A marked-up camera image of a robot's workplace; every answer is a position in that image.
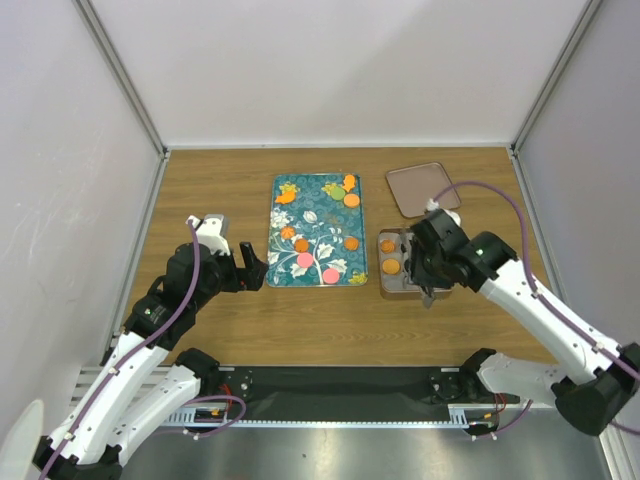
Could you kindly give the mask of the orange fish cookie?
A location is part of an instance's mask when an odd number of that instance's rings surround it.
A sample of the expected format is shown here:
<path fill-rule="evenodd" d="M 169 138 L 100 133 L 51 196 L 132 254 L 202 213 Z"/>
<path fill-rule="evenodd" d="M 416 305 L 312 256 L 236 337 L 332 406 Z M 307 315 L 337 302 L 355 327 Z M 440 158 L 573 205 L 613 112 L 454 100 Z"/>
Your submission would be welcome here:
<path fill-rule="evenodd" d="M 279 205 L 286 205 L 292 203 L 297 196 L 297 192 L 295 190 L 285 191 L 278 195 L 274 203 Z"/>
<path fill-rule="evenodd" d="M 344 176 L 342 188 L 345 192 L 351 192 L 357 184 L 356 177 L 352 174 L 347 174 Z"/>

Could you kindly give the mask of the brown chocolate chip cookie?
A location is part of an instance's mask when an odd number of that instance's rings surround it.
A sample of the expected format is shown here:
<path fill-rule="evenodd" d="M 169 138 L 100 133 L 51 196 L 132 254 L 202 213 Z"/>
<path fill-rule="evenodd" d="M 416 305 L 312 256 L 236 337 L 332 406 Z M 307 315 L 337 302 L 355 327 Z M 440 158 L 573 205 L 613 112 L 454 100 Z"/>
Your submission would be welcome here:
<path fill-rule="evenodd" d="M 299 253 L 306 252 L 308 248 L 309 248 L 309 242 L 304 238 L 298 239 L 294 243 L 294 249 Z"/>

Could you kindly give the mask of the brown tin lid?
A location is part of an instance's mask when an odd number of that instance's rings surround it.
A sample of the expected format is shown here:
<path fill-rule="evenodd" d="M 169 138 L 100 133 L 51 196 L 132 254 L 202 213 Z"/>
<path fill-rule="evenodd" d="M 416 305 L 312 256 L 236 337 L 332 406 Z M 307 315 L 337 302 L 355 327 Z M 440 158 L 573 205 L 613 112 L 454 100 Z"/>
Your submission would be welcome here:
<path fill-rule="evenodd" d="M 391 170 L 385 178 L 400 214 L 407 219 L 420 217 L 428 200 L 452 184 L 438 162 Z"/>

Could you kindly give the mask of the pink sandwich cookie right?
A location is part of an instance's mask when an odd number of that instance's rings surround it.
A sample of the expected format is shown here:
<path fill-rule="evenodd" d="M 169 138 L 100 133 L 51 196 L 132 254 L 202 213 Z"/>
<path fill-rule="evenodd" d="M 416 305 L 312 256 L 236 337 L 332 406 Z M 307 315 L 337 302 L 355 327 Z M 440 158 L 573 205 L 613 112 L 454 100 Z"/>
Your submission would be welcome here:
<path fill-rule="evenodd" d="M 340 280 L 340 272 L 334 268 L 327 268 L 322 273 L 322 279 L 325 284 L 337 284 Z"/>

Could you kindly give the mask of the pink sandwich cookie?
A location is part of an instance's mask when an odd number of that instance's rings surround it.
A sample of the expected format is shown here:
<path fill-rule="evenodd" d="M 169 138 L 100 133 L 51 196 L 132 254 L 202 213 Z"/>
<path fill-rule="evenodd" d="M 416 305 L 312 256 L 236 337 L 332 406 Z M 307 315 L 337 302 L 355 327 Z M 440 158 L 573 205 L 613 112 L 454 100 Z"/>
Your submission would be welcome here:
<path fill-rule="evenodd" d="M 327 268 L 322 273 L 322 279 L 325 284 L 337 284 L 340 280 L 340 272 L 334 268 Z"/>
<path fill-rule="evenodd" d="M 296 258 L 296 263 L 301 268 L 309 268 L 314 264 L 314 257 L 308 252 L 300 253 Z"/>

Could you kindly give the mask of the tan dotted cookie top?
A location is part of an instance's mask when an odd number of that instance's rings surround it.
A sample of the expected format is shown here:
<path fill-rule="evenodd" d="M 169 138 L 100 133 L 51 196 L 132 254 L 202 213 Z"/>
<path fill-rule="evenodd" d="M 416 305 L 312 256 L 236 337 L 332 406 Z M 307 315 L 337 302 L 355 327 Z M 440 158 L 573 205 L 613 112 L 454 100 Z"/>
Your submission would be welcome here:
<path fill-rule="evenodd" d="M 360 206 L 361 200 L 358 195 L 350 193 L 343 198 L 343 203 L 348 208 L 357 208 Z"/>

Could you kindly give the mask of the orange flower cookie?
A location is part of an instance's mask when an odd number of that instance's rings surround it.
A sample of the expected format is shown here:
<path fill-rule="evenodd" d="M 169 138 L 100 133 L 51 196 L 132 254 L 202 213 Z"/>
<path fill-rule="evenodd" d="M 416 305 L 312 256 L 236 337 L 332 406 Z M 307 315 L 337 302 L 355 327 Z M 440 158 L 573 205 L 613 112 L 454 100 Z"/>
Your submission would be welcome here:
<path fill-rule="evenodd" d="M 291 239 L 296 235 L 295 228 L 291 226 L 285 226 L 281 229 L 280 235 L 283 240 Z"/>

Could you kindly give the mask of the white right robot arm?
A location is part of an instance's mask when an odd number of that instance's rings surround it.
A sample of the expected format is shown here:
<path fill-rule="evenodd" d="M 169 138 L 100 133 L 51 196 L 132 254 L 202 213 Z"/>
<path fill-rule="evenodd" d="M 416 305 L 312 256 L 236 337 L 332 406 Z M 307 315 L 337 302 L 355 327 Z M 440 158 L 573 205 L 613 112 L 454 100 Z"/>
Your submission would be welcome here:
<path fill-rule="evenodd" d="M 552 354 L 555 364 L 511 358 L 482 348 L 459 368 L 462 394 L 482 402 L 511 394 L 553 406 L 576 430 L 601 434 L 639 390 L 639 346 L 622 345 L 584 321 L 550 292 L 496 234 L 469 238 L 459 216 L 431 210 L 410 228 L 412 282 L 434 282 L 482 295 L 517 320 Z"/>

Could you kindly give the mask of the brown cookie tin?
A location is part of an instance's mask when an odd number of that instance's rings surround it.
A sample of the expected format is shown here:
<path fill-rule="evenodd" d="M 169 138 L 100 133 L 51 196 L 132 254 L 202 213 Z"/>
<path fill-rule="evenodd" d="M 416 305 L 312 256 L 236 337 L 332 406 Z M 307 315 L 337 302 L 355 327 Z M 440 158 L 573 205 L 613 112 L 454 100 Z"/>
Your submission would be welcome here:
<path fill-rule="evenodd" d="M 412 234 L 403 228 L 388 228 L 379 232 L 377 237 L 377 260 L 380 273 L 380 293 L 387 300 L 421 300 L 421 287 L 411 281 L 409 275 L 409 265 L 411 259 L 410 240 Z M 380 251 L 379 244 L 383 239 L 391 239 L 396 244 L 396 251 L 386 255 Z M 394 258 L 401 264 L 401 271 L 397 275 L 386 275 L 382 271 L 382 262 L 385 259 Z M 435 300 L 448 297 L 451 288 L 434 287 Z"/>

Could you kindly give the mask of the orange dotted round cookie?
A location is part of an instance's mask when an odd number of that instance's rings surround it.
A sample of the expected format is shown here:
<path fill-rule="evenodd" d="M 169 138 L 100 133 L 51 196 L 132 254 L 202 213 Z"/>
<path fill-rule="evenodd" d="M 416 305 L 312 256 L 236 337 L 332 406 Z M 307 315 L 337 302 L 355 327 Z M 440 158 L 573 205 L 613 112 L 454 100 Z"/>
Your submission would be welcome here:
<path fill-rule="evenodd" d="M 401 269 L 400 262 L 394 258 L 388 258 L 382 262 L 382 271 L 386 275 L 397 275 Z"/>

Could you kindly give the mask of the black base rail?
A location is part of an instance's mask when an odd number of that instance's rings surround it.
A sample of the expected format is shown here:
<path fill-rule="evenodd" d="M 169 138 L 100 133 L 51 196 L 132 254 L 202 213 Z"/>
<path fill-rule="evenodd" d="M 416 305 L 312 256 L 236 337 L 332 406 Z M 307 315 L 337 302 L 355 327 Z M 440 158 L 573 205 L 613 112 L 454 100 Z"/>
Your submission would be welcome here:
<path fill-rule="evenodd" d="M 236 366 L 205 374 L 198 427 L 223 414 L 281 428 L 463 423 L 467 409 L 495 419 L 517 396 L 490 393 L 458 367 Z"/>

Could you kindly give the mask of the orange fish cookie left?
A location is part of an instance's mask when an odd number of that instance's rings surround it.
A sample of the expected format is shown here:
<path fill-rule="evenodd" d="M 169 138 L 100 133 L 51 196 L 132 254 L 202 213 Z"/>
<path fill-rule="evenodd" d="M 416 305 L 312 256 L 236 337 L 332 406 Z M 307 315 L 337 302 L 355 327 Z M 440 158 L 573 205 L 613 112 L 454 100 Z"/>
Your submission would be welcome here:
<path fill-rule="evenodd" d="M 295 190 L 285 191 L 278 195 L 274 203 L 279 205 L 286 205 L 292 203 L 297 196 L 297 192 Z"/>

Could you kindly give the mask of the tan swirl cookie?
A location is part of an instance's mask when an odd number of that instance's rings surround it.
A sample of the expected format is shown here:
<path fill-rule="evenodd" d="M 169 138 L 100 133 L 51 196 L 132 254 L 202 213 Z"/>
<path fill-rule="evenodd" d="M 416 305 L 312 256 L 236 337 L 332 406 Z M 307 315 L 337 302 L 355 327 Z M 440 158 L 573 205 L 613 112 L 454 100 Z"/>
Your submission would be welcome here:
<path fill-rule="evenodd" d="M 359 240 L 355 237 L 348 237 L 344 240 L 344 247 L 349 251 L 355 251 L 359 247 Z"/>

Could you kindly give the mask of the teal floral tray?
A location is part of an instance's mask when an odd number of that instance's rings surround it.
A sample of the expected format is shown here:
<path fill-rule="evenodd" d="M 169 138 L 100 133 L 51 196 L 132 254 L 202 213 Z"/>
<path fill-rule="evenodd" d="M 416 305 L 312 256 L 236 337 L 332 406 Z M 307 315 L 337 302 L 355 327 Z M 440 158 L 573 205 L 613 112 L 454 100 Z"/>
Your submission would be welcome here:
<path fill-rule="evenodd" d="M 343 200 L 336 201 L 330 195 L 333 188 L 342 188 L 347 174 L 354 175 L 357 180 L 356 187 L 346 192 L 346 195 L 352 193 L 360 197 L 361 203 L 357 208 L 348 208 Z M 278 195 L 290 190 L 297 192 L 292 203 L 274 203 Z M 285 226 L 295 228 L 293 238 L 281 238 L 280 232 Z M 344 240 L 348 237 L 359 240 L 357 250 L 349 251 L 344 247 Z M 301 268 L 296 263 L 300 253 L 294 249 L 294 243 L 301 238 L 309 242 L 306 252 L 314 257 L 314 264 L 309 268 Z M 368 260 L 360 176 L 350 172 L 276 176 L 272 187 L 267 263 L 266 282 L 273 288 L 355 287 L 366 284 Z M 337 284 L 323 282 L 322 273 L 327 268 L 340 272 Z"/>

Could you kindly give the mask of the orange swirl cookie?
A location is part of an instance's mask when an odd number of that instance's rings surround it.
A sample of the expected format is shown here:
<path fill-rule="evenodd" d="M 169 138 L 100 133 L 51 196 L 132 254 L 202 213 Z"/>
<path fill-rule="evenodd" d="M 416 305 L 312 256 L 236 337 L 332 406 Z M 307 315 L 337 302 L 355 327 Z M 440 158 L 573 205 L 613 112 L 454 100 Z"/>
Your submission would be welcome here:
<path fill-rule="evenodd" d="M 389 255 L 396 251 L 396 244 L 391 239 L 383 239 L 379 244 L 379 248 L 383 254 Z"/>

